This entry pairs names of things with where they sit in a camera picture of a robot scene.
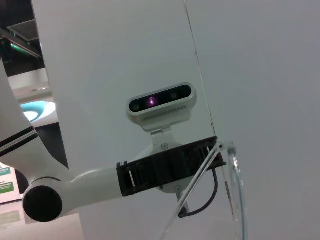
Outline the ceiling vent grille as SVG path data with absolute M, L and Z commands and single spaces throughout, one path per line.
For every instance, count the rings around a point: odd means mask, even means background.
M 23 38 L 25 41 L 33 41 L 39 38 L 37 22 L 35 19 L 8 26 L 7 29 Z

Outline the clear plastic glasses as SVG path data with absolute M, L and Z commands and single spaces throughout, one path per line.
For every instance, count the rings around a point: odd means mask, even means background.
M 182 193 L 182 196 L 178 199 L 177 207 L 173 211 L 173 214 L 168 219 L 167 224 L 162 231 L 159 240 L 166 240 L 169 231 L 174 225 L 175 219 L 178 217 L 180 211 L 187 203 L 192 191 L 196 188 L 199 181 L 213 163 L 218 154 L 226 151 L 228 154 L 228 167 L 230 184 L 226 184 L 227 187 L 231 187 L 228 191 L 228 199 L 233 210 L 233 219 L 235 222 L 235 240 L 248 240 L 248 215 L 247 206 L 244 194 L 244 185 L 241 178 L 241 170 L 239 169 L 237 150 L 233 142 L 220 142 L 218 141 L 212 150 L 209 151 L 202 165 L 197 170 L 195 176 L 190 181 L 186 190 Z

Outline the round teal ceiling light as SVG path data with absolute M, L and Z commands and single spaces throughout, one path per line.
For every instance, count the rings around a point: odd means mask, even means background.
M 33 101 L 20 106 L 31 123 L 46 118 L 56 111 L 56 104 L 50 101 Z

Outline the white green wall poster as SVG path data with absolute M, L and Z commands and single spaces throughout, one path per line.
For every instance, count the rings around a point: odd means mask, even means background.
M 20 199 L 15 169 L 0 162 L 0 204 Z

